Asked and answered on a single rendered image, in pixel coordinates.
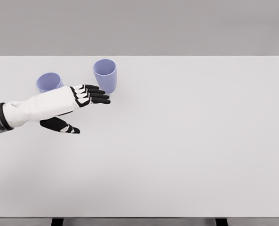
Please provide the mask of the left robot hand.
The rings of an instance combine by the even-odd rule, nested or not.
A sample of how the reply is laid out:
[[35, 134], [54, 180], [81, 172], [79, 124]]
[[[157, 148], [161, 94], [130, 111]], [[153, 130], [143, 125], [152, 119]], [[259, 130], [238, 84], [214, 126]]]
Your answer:
[[98, 86], [81, 84], [39, 94], [31, 107], [32, 119], [39, 121], [41, 127], [60, 133], [79, 134], [61, 115], [72, 113], [82, 107], [93, 104], [110, 104], [110, 97]]

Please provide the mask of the lavender plastic cup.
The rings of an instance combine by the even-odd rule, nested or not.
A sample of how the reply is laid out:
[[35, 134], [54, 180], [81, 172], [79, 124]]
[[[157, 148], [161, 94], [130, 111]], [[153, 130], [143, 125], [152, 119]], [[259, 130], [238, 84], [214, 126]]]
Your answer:
[[93, 66], [93, 73], [99, 87], [107, 94], [111, 94], [116, 89], [117, 67], [110, 59], [101, 59]]
[[36, 88], [40, 93], [58, 89], [64, 86], [62, 78], [57, 73], [45, 73], [36, 81]]

